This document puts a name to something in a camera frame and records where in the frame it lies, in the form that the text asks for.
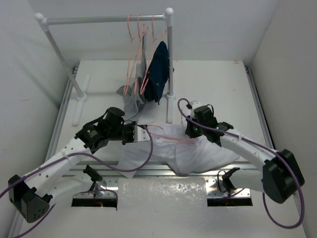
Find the white shirt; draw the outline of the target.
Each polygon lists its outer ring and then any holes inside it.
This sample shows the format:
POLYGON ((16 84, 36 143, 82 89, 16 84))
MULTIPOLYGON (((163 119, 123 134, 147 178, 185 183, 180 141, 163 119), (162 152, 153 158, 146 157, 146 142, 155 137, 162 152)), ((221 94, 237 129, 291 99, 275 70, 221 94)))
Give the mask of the white shirt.
MULTIPOLYGON (((167 163, 177 175, 203 173, 224 167, 240 158, 236 153, 211 143, 205 136, 192 138, 195 144, 154 143, 150 161, 167 163)), ((122 147, 117 164, 119 169, 131 170, 141 166, 150 154, 149 141, 128 143, 122 147)))

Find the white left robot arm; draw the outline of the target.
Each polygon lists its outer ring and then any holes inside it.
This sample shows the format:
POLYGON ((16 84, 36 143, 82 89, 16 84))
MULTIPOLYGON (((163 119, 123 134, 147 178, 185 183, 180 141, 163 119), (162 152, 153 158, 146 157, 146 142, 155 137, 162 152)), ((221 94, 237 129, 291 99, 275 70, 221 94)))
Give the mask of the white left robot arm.
POLYGON ((137 141, 140 132, 137 123, 126 123, 123 117, 121 109, 108 108, 101 117, 84 124, 67 145, 40 167, 8 180, 9 201, 28 223, 44 216, 61 192, 54 184, 81 160, 107 146, 109 141, 122 144, 137 141))

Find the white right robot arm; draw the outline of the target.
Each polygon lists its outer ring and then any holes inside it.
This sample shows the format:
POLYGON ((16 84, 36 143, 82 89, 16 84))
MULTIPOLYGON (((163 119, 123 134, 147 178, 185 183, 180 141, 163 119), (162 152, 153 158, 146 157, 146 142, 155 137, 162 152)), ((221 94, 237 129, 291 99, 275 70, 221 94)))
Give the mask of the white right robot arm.
POLYGON ((186 107, 190 110, 185 130, 189 137, 205 136, 210 143, 237 154, 257 168, 248 172, 234 167, 223 174, 218 186, 226 192, 232 192, 241 185, 261 191, 282 204, 297 191, 297 187, 304 185, 305 179, 294 154, 289 150, 269 150, 239 136, 232 125, 217 121, 212 106, 192 102, 186 107))

